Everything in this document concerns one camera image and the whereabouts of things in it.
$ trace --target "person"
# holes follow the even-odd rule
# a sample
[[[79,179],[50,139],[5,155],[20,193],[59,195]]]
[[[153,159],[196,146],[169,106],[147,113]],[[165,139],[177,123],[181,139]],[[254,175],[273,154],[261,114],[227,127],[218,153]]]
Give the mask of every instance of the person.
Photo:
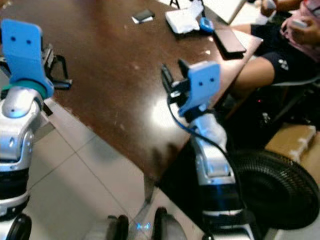
[[[243,98],[253,90],[281,82],[310,79],[319,72],[320,63],[320,0],[275,0],[276,10],[298,10],[281,26],[244,24],[235,30],[263,39],[256,51],[257,57],[249,61],[238,75],[231,95]],[[269,17],[274,9],[262,1],[261,14]],[[293,20],[307,24],[301,28]]]

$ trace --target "gray floor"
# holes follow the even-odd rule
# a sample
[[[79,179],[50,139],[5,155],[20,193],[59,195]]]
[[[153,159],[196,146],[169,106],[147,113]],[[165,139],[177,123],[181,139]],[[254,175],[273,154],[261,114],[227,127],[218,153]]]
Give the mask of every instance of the gray floor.
[[[256,14],[257,9],[246,4],[232,24],[248,22]],[[6,84],[1,79],[0,87]],[[143,173],[68,109],[51,99],[46,103],[53,111],[49,120],[54,130],[34,146],[28,182],[31,199],[25,210],[33,221],[32,240],[80,240],[95,221],[121,214],[130,220],[128,239],[148,240],[159,206],[175,216],[189,240],[202,238],[201,230],[159,189],[151,205],[139,212],[144,202]],[[151,223],[151,229],[138,230],[137,223]],[[319,233],[318,220],[303,230],[277,232],[275,239],[315,240]]]

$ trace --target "dark brown tabletop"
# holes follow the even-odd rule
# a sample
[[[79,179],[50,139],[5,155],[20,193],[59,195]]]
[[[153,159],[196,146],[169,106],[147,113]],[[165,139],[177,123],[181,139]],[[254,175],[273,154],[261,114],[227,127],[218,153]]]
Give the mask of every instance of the dark brown tabletop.
[[[134,24],[131,16],[145,8],[155,19]],[[73,79],[71,90],[56,91],[54,99],[154,180],[188,139],[166,106],[161,64],[179,80],[178,58],[220,63],[217,100],[261,43],[238,32],[247,52],[225,61],[211,37],[176,38],[165,20],[169,10],[155,0],[14,0],[1,12],[42,28],[44,43],[65,56]]]

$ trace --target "pink shirt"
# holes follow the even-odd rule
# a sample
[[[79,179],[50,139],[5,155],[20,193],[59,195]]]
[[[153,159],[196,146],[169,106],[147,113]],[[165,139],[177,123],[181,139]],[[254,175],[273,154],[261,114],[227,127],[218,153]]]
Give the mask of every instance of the pink shirt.
[[[292,38],[292,30],[289,27],[286,27],[291,24],[293,19],[299,19],[301,16],[313,18],[317,23],[318,28],[320,28],[320,0],[302,1],[300,9],[284,21],[280,33],[289,40],[290,45],[311,57],[316,63],[320,63],[320,46],[301,45],[296,43]]]

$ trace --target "white controller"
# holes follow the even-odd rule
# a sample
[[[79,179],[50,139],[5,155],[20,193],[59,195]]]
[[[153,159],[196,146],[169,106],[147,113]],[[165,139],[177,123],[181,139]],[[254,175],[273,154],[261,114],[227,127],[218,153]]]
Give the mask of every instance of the white controller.
[[[267,0],[266,7],[267,7],[267,9],[270,9],[270,10],[277,8],[277,6],[273,0]]]
[[[292,20],[292,24],[302,29],[305,29],[306,27],[308,27],[308,24],[306,24],[304,21],[301,21],[299,19]]]

